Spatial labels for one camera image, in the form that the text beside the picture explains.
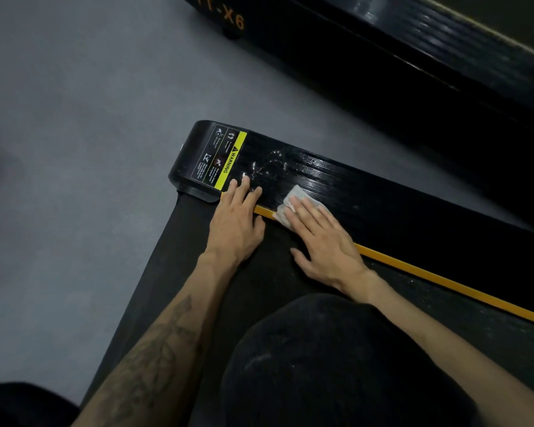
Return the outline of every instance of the forearm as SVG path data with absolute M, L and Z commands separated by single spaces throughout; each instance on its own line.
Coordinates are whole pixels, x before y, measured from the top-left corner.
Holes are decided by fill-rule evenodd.
M 477 403 L 489 425 L 534 426 L 534 392 L 441 323 L 413 306 L 377 274 L 366 302 L 420 345 Z
M 202 254 L 184 287 L 109 374 L 74 426 L 174 425 L 193 387 L 190 381 L 198 377 L 234 271 L 213 253 Z

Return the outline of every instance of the person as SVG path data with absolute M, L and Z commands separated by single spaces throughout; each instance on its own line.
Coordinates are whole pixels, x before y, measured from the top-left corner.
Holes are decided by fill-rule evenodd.
M 239 186 L 231 180 L 192 275 L 74 427 L 180 422 L 221 298 L 263 240 L 265 222 L 253 221 L 261 187 L 249 185 L 246 176 Z M 291 255 L 345 297 L 308 295 L 245 334 L 222 380 L 222 423 L 534 427 L 534 392 L 399 296 L 364 265 L 329 211 L 291 202 L 296 213 L 286 216 L 310 259 L 297 249 Z

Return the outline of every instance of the black treadmill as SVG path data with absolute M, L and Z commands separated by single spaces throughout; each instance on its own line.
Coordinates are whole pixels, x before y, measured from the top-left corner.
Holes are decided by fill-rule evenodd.
M 534 390 L 533 232 L 244 128 L 199 121 L 170 173 L 176 207 L 83 404 L 182 288 L 205 249 L 221 192 L 243 174 L 252 187 L 263 187 L 259 213 L 268 215 L 265 210 L 299 184 L 329 207 L 356 243 L 458 281 L 463 291 L 364 258 L 402 296 Z M 293 263 L 289 248 L 304 249 L 300 239 L 277 222 L 266 223 L 263 243 L 221 304 L 189 425 L 222 425 L 221 377 L 246 330 L 300 296 L 331 291 Z
M 534 0 L 186 1 L 534 225 Z

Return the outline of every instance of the white cloth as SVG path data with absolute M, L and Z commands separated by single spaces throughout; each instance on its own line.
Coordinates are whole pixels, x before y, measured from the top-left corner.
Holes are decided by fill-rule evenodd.
M 288 221 L 287 216 L 285 216 L 285 207 L 289 207 L 293 212 L 295 212 L 295 208 L 289 200 L 291 196 L 296 196 L 299 200 L 303 199 L 304 197 L 307 197 L 311 200 L 315 207 L 322 206 L 325 209 L 328 209 L 324 206 L 324 204 L 317 200 L 314 200 L 312 197 L 307 195 L 307 193 L 300 186 L 295 185 L 295 187 L 291 189 L 291 192 L 287 193 L 287 196 L 285 196 L 283 203 L 277 207 L 277 211 L 273 213 L 273 217 L 275 217 L 275 219 L 277 219 L 277 221 L 280 222 L 285 228 L 292 230 L 291 223 Z

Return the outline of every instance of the floor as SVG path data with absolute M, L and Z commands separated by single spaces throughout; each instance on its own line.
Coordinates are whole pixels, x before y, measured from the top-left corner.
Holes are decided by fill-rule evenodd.
M 200 119 L 522 224 L 183 0 L 0 0 L 0 381 L 81 401 Z

